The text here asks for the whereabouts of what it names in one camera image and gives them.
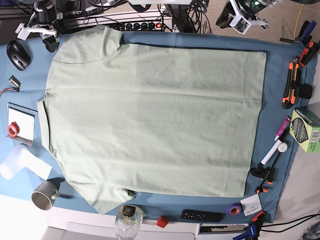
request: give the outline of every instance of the purple marker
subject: purple marker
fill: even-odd
[[[281,135],[284,133],[284,131],[286,130],[286,128],[288,127],[290,122],[291,122],[291,118],[286,116],[285,119],[283,120],[281,127],[279,128],[278,132],[276,133],[276,136],[274,139],[275,141],[277,141],[278,138],[281,137]]]

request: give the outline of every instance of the red cube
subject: red cube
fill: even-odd
[[[156,222],[156,224],[161,227],[161,228],[165,228],[165,226],[167,226],[168,224],[168,219],[164,216],[161,216],[158,218],[158,221]]]

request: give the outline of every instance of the cardboard box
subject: cardboard box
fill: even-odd
[[[293,110],[290,134],[306,153],[320,153],[320,118],[312,111],[297,108]]]

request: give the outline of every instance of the purple tape roll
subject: purple tape roll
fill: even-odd
[[[230,215],[237,215],[242,212],[242,205],[241,203],[234,203],[231,204],[229,207],[226,208],[225,213]]]

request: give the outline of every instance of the mug handle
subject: mug handle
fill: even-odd
[[[60,193],[58,190],[55,190],[55,194],[51,196],[52,200],[56,200],[60,196]]]

